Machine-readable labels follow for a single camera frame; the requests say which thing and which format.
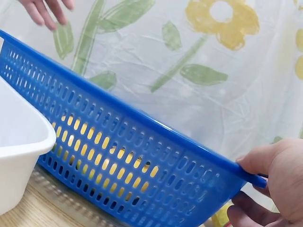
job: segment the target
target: fingernail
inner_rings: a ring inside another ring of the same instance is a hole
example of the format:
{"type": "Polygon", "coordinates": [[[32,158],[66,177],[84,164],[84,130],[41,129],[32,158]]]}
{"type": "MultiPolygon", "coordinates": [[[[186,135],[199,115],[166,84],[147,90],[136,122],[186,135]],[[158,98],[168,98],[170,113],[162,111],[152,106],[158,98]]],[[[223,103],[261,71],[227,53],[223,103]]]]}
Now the fingernail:
{"type": "Polygon", "coordinates": [[[241,162],[243,159],[244,159],[244,155],[243,156],[240,156],[240,157],[238,157],[237,159],[236,159],[236,162],[241,162]]]}

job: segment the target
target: flower pattern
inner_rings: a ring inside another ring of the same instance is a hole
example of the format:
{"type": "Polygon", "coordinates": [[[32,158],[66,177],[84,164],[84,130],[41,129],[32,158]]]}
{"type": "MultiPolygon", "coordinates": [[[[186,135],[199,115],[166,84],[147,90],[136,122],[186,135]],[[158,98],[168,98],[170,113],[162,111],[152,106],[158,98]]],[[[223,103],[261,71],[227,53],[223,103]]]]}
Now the flower pattern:
{"type": "Polygon", "coordinates": [[[245,35],[259,32],[258,16],[244,0],[190,0],[186,15],[195,32],[214,34],[222,45],[231,50],[245,45],[245,35]],[[217,2],[225,2],[233,9],[230,20],[219,22],[213,18],[210,9],[217,2]]]}

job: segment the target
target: finger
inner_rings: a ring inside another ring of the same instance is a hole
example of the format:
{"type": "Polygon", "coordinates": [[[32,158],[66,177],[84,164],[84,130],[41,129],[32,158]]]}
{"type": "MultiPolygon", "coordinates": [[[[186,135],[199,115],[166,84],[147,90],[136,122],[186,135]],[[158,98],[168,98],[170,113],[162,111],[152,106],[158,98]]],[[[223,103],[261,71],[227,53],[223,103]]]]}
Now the finger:
{"type": "Polygon", "coordinates": [[[261,227],[236,206],[229,207],[227,215],[233,227],[261,227]]]}
{"type": "Polygon", "coordinates": [[[32,18],[32,20],[42,26],[44,25],[44,19],[42,18],[42,16],[40,15],[40,13],[38,12],[36,6],[34,5],[34,3],[32,2],[27,2],[26,4],[23,3],[23,1],[21,1],[21,4],[24,6],[24,8],[26,9],[27,13],[29,14],[29,16],[32,18]]]}
{"type": "Polygon", "coordinates": [[[45,0],[49,9],[53,12],[58,22],[62,25],[67,23],[67,19],[62,11],[62,8],[57,0],[45,0]]]}
{"type": "Polygon", "coordinates": [[[68,8],[69,10],[74,9],[74,1],[73,0],[62,0],[63,4],[68,8]]]}
{"type": "Polygon", "coordinates": [[[246,156],[236,161],[246,172],[268,175],[269,167],[275,157],[286,149],[281,146],[281,143],[283,142],[254,148],[246,156]]]}
{"type": "Polygon", "coordinates": [[[240,192],[237,196],[235,196],[232,202],[249,218],[262,226],[266,226],[281,217],[280,214],[273,213],[260,206],[251,197],[243,192],[240,192]]]}
{"type": "Polygon", "coordinates": [[[270,195],[270,191],[269,191],[268,185],[266,186],[266,188],[259,188],[259,187],[256,187],[256,186],[254,186],[254,188],[255,188],[258,192],[262,193],[263,195],[265,195],[265,196],[271,198],[271,195],[270,195]]]}
{"type": "Polygon", "coordinates": [[[48,29],[50,30],[55,30],[56,29],[56,24],[49,15],[47,8],[45,7],[45,4],[42,0],[36,0],[35,5],[37,7],[38,12],[40,15],[43,17],[45,25],[48,29]]]}

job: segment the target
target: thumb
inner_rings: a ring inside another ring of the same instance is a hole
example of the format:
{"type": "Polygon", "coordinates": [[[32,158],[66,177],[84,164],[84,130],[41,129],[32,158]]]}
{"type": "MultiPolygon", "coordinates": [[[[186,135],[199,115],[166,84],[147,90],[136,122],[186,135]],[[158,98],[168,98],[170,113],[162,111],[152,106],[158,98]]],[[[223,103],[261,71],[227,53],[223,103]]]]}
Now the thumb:
{"type": "Polygon", "coordinates": [[[229,207],[227,215],[233,227],[261,227],[236,206],[229,207]]]}
{"type": "Polygon", "coordinates": [[[246,156],[238,158],[237,163],[248,173],[268,175],[269,167],[275,157],[283,151],[281,142],[256,147],[246,156]]]}

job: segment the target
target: yellow hole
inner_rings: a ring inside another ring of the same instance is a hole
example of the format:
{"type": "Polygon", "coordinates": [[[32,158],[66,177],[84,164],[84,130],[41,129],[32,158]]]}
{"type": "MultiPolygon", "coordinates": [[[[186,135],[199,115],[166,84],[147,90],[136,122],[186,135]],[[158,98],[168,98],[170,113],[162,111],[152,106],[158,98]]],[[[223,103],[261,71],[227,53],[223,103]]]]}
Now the yellow hole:
{"type": "Polygon", "coordinates": [[[75,143],[75,148],[74,148],[75,151],[79,150],[80,144],[81,144],[81,140],[77,140],[76,143],[75,143]]]}
{"type": "Polygon", "coordinates": [[[67,131],[65,130],[63,135],[62,135],[62,142],[65,142],[66,141],[66,138],[67,138],[67,131]]]}
{"type": "Polygon", "coordinates": [[[70,138],[68,139],[67,145],[71,147],[73,141],[74,141],[74,135],[71,135],[70,138]]]}
{"type": "Polygon", "coordinates": [[[90,140],[90,139],[93,137],[94,131],[95,131],[94,128],[91,128],[91,129],[89,130],[89,133],[88,133],[88,135],[87,135],[87,139],[90,140]]]}
{"type": "Polygon", "coordinates": [[[159,168],[157,166],[155,166],[153,168],[153,170],[151,171],[151,175],[150,176],[151,177],[155,177],[158,171],[159,171],[159,168]]]}
{"type": "Polygon", "coordinates": [[[125,160],[125,162],[127,163],[127,164],[129,164],[131,161],[132,161],[132,159],[133,159],[133,153],[131,152],[131,153],[129,153],[128,154],[128,156],[126,157],[126,160],[125,160]]]}
{"type": "Polygon", "coordinates": [[[74,124],[74,130],[77,130],[79,128],[79,125],[80,125],[80,119],[77,119],[74,124]]]}
{"type": "Polygon", "coordinates": [[[142,173],[146,173],[147,172],[147,170],[148,170],[148,168],[150,167],[150,162],[147,162],[146,164],[145,164],[145,166],[143,166],[143,168],[142,168],[142,173]]]}
{"type": "Polygon", "coordinates": [[[76,165],[76,169],[77,169],[77,170],[80,169],[80,166],[81,166],[81,160],[78,160],[78,161],[77,161],[77,165],[76,165]]]}
{"type": "Polygon", "coordinates": [[[117,184],[114,183],[113,186],[110,189],[110,193],[113,193],[116,190],[116,188],[117,188],[117,184]]]}
{"type": "Polygon", "coordinates": [[[137,188],[139,186],[140,182],[141,182],[141,178],[138,177],[133,184],[133,188],[137,188]]]}
{"type": "Polygon", "coordinates": [[[102,179],[102,174],[99,174],[96,178],[96,184],[100,184],[101,179],[102,179]]]}
{"type": "Polygon", "coordinates": [[[87,129],[87,124],[86,124],[86,123],[84,123],[84,124],[82,125],[82,128],[81,128],[80,133],[81,133],[82,135],[84,135],[84,133],[85,133],[86,129],[87,129]]]}
{"type": "Polygon", "coordinates": [[[133,174],[132,174],[132,173],[129,173],[129,174],[127,175],[126,179],[125,179],[125,184],[129,184],[130,181],[131,181],[131,179],[132,179],[132,177],[133,177],[133,174]]]}
{"type": "Polygon", "coordinates": [[[131,198],[131,196],[132,196],[132,193],[131,193],[131,192],[128,193],[128,195],[127,195],[126,198],[125,198],[125,201],[129,201],[129,199],[131,198]]]}
{"type": "Polygon", "coordinates": [[[87,150],[87,145],[84,144],[83,147],[82,147],[82,150],[81,150],[81,155],[84,156],[85,153],[86,153],[86,150],[87,150]]]}
{"type": "Polygon", "coordinates": [[[70,158],[70,165],[72,165],[72,164],[73,164],[74,160],[75,160],[75,156],[74,156],[74,155],[72,155],[72,156],[71,156],[71,158],[70,158]]]}
{"type": "Polygon", "coordinates": [[[57,128],[57,133],[56,133],[57,137],[60,137],[61,130],[62,130],[62,127],[59,126],[59,127],[57,128]]]}
{"type": "Polygon", "coordinates": [[[98,144],[100,142],[101,136],[102,136],[102,133],[98,132],[96,135],[96,138],[95,138],[95,144],[98,144]]]}
{"type": "Polygon", "coordinates": [[[89,166],[87,164],[84,165],[83,170],[82,170],[83,174],[86,174],[88,167],[89,166]]]}
{"type": "Polygon", "coordinates": [[[102,148],[106,149],[106,147],[108,146],[108,143],[109,143],[109,137],[106,136],[103,141],[102,148]]]}
{"type": "Polygon", "coordinates": [[[147,188],[148,188],[148,185],[149,185],[149,183],[145,182],[144,185],[141,188],[141,192],[145,192],[147,190],[147,188]]]}
{"type": "Polygon", "coordinates": [[[94,153],[95,153],[95,150],[94,150],[94,149],[90,150],[89,155],[88,155],[88,157],[87,157],[87,159],[88,159],[89,161],[93,159],[94,153]]]}
{"type": "Polygon", "coordinates": [[[105,180],[104,183],[103,183],[103,188],[104,188],[104,189],[107,188],[107,187],[108,187],[108,184],[109,184],[109,179],[106,178],[106,180],[105,180]]]}
{"type": "Polygon", "coordinates": [[[117,164],[114,163],[112,165],[112,167],[110,168],[109,174],[113,175],[115,173],[116,169],[117,169],[117,164]]]}
{"type": "Polygon", "coordinates": [[[113,147],[109,150],[109,153],[114,154],[115,150],[116,150],[116,146],[113,146],[113,147]]]}
{"type": "Polygon", "coordinates": [[[58,156],[60,156],[60,155],[61,155],[62,150],[63,150],[63,147],[62,147],[62,146],[60,146],[60,147],[59,147],[59,149],[58,149],[58,153],[57,153],[57,155],[58,155],[58,156]]]}
{"type": "Polygon", "coordinates": [[[56,147],[57,147],[57,143],[55,143],[55,145],[53,146],[52,152],[56,150],[56,147]]]}
{"type": "Polygon", "coordinates": [[[134,168],[137,169],[137,168],[139,167],[139,165],[140,165],[140,163],[141,163],[141,160],[142,160],[141,157],[137,158],[137,160],[134,162],[134,168]]]}
{"type": "Polygon", "coordinates": [[[109,164],[109,159],[107,158],[107,159],[105,159],[104,162],[103,162],[102,169],[103,169],[103,170],[106,170],[108,164],[109,164]]]}
{"type": "Polygon", "coordinates": [[[90,179],[90,180],[93,179],[94,175],[95,175],[95,170],[92,169],[92,170],[90,171],[90,173],[89,173],[89,179],[90,179]]]}
{"type": "Polygon", "coordinates": [[[117,178],[120,180],[123,177],[124,173],[125,173],[125,169],[124,168],[120,169],[117,178]]]}
{"type": "Polygon", "coordinates": [[[100,161],[101,161],[102,155],[98,154],[95,160],[95,165],[99,165],[100,161]]]}
{"type": "Polygon", "coordinates": [[[64,161],[67,159],[67,156],[68,156],[68,151],[65,151],[64,157],[63,157],[63,160],[64,160],[64,161]]]}
{"type": "Polygon", "coordinates": [[[123,195],[124,188],[121,188],[118,192],[118,197],[121,197],[123,195]]]}
{"type": "Polygon", "coordinates": [[[125,153],[125,150],[124,149],[121,149],[121,150],[119,150],[119,153],[118,153],[118,159],[121,159],[122,157],[123,157],[123,155],[124,155],[124,153],[125,153]]]}
{"type": "Polygon", "coordinates": [[[68,125],[71,125],[73,119],[74,119],[73,116],[70,116],[70,117],[68,118],[67,124],[68,124],[68,125]]]}

